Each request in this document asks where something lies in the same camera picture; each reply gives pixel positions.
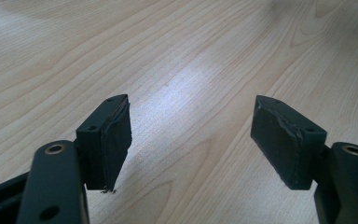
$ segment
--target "black arm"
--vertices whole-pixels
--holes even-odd
[[[39,148],[29,174],[0,185],[0,223],[89,223],[84,184],[112,191],[131,145],[127,95],[105,100],[75,142]]]
[[[358,223],[358,146],[324,145],[327,132],[285,103],[257,96],[251,136],[290,189],[310,189],[321,223]]]

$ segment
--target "black plastic part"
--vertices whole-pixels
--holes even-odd
[[[312,178],[318,183],[318,189],[325,192],[336,193],[333,178],[329,172],[327,158],[331,153],[331,149],[324,146],[324,150],[320,154],[314,154],[310,164],[310,173]]]
[[[313,198],[315,200],[319,223],[336,223],[339,210],[341,209],[341,203],[339,201],[337,192],[334,190],[323,189],[320,185],[318,185]]]
[[[34,154],[17,223],[89,223],[74,143],[52,142]]]
[[[335,223],[358,223],[358,146],[335,143],[327,163],[340,203]]]
[[[87,189],[112,191],[131,145],[127,95],[105,100],[76,130]]]
[[[0,184],[0,224],[13,223],[20,209],[28,173]]]
[[[258,95],[251,137],[290,189],[310,189],[313,154],[327,132],[285,103]]]

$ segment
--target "wood grain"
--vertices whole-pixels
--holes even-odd
[[[133,143],[91,223],[317,223],[250,138],[255,96],[358,144],[358,0],[0,1],[0,182],[127,93]]]

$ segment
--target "wooden table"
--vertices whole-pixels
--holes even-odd
[[[257,94],[358,144],[358,0],[0,1],[0,183],[127,93],[133,142],[91,223],[317,223],[250,138]]]

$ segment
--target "screw hole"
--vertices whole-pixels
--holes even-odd
[[[354,155],[354,156],[358,156],[358,147],[354,147],[354,146],[344,146],[342,147],[346,152]]]
[[[42,221],[51,220],[60,213],[60,208],[58,206],[51,206],[43,210],[40,213],[39,219]]]
[[[49,154],[49,155],[58,154],[58,153],[62,152],[64,149],[65,149],[64,145],[54,145],[54,146],[48,147],[45,150],[45,153]]]
[[[94,131],[94,130],[96,130],[97,129],[97,127],[95,127],[95,126],[89,126],[89,127],[87,127],[87,130],[89,130],[89,131]]]

